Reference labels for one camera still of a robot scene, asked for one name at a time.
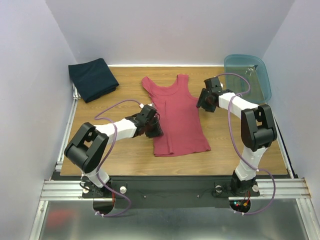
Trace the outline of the maroon tank top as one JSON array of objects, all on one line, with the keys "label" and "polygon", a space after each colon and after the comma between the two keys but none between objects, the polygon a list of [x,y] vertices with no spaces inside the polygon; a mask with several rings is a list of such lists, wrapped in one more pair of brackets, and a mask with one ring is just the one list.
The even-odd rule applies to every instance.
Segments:
[{"label": "maroon tank top", "polygon": [[191,95],[189,76],[178,74],[171,86],[158,86],[149,77],[141,80],[151,102],[159,114],[163,135],[153,139],[156,157],[178,157],[211,150],[205,137],[199,110],[198,98]]}]

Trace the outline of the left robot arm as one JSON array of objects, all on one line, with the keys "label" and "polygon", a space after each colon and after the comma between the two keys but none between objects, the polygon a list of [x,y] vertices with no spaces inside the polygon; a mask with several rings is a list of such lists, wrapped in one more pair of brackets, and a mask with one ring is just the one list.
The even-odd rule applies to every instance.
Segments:
[{"label": "left robot arm", "polygon": [[80,183],[84,194],[95,191],[100,197],[110,193],[124,197],[127,187],[112,189],[111,177],[102,165],[107,160],[115,143],[120,140],[133,139],[141,135],[156,138],[164,135],[161,127],[162,117],[154,105],[140,105],[140,112],[126,116],[108,124],[93,125],[83,123],[64,149],[64,156],[77,166],[81,175],[89,183]]}]

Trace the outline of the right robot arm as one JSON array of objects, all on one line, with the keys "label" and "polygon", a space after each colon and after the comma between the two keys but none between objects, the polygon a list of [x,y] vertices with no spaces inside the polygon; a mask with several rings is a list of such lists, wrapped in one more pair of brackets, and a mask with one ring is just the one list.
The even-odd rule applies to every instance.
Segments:
[{"label": "right robot arm", "polygon": [[[240,157],[239,164],[231,177],[230,189],[233,194],[242,195],[255,186],[257,172],[262,170],[259,168],[261,158],[277,139],[271,107],[241,98],[242,95],[249,93],[250,86],[245,92],[234,93],[229,89],[223,89],[217,76],[206,79],[204,84],[196,107],[212,113],[217,107],[227,110],[229,135],[234,150]],[[231,114],[240,119],[242,153],[237,149],[233,137]]]}]

